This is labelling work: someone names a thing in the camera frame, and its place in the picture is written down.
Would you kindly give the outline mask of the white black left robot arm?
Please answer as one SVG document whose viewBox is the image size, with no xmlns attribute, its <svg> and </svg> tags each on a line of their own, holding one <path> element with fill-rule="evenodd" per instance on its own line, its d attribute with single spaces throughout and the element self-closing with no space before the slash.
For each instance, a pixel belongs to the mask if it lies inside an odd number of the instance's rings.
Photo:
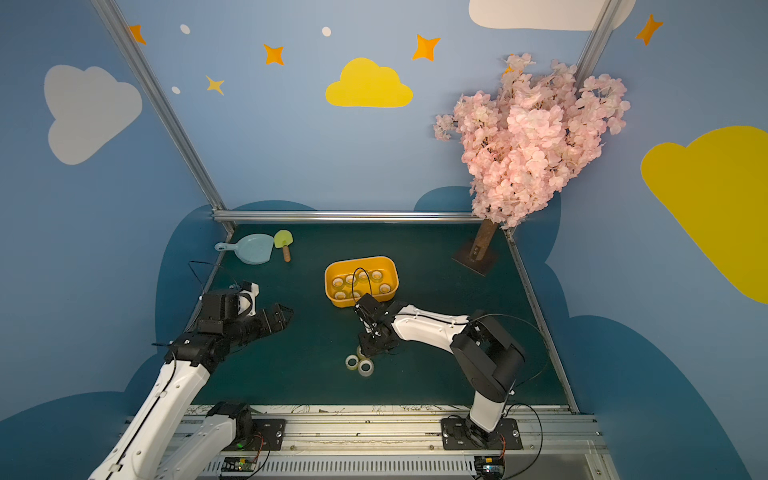
<svg viewBox="0 0 768 480">
<path fill-rule="evenodd" d="M 225 448 L 255 438 L 250 408 L 219 402 L 202 426 L 169 457 L 167 447 L 185 413 L 234 346 L 285 330 L 294 311 L 274 304 L 223 323 L 216 333 L 187 332 L 168 345 L 156 383 L 127 430 L 91 479 L 195 479 Z"/>
</svg>

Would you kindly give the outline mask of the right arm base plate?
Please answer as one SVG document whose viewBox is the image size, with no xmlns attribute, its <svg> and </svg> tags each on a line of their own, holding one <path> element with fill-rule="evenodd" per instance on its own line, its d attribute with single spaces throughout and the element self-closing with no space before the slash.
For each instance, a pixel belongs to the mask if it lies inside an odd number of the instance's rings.
<svg viewBox="0 0 768 480">
<path fill-rule="evenodd" d="M 440 427 L 445 450 L 523 449 L 518 423 L 512 418 L 502 418 L 490 433 L 456 415 L 441 419 Z"/>
</svg>

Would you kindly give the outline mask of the transparent tape roll nine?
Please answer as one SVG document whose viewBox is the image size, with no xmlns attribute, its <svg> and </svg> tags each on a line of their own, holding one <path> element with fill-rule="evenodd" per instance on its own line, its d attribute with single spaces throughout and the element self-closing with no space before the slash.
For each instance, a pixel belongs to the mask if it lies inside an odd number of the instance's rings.
<svg viewBox="0 0 768 480">
<path fill-rule="evenodd" d="M 370 377 L 374 371 L 373 361 L 371 359 L 360 360 L 358 362 L 357 371 L 362 377 Z"/>
</svg>

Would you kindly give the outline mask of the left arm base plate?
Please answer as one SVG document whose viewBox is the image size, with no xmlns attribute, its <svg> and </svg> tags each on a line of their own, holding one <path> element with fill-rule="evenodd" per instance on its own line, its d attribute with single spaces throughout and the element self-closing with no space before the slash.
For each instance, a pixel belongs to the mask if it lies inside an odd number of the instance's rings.
<svg viewBox="0 0 768 480">
<path fill-rule="evenodd" d="M 223 448 L 224 452 L 280 451 L 287 421 L 275 418 L 236 420 L 235 437 Z"/>
</svg>

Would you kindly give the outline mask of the transparent tape roll eight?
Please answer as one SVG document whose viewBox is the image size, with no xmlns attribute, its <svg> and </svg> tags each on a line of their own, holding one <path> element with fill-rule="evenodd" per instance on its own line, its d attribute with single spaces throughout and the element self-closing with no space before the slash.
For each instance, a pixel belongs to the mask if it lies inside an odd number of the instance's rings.
<svg viewBox="0 0 768 480">
<path fill-rule="evenodd" d="M 345 366 L 348 370 L 357 370 L 359 366 L 359 358 L 356 355 L 349 355 L 345 359 Z"/>
</svg>

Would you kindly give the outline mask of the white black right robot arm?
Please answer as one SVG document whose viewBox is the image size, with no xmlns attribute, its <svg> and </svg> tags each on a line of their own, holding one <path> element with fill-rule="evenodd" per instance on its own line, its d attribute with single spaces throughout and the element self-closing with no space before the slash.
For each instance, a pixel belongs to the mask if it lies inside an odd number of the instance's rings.
<svg viewBox="0 0 768 480">
<path fill-rule="evenodd" d="M 370 358 L 402 342 L 419 342 L 453 355 L 474 389 L 469 430 L 482 437 L 495 432 L 509 395 L 526 363 L 523 347 L 490 314 L 451 316 L 366 294 L 354 305 L 364 326 L 361 353 Z"/>
</svg>

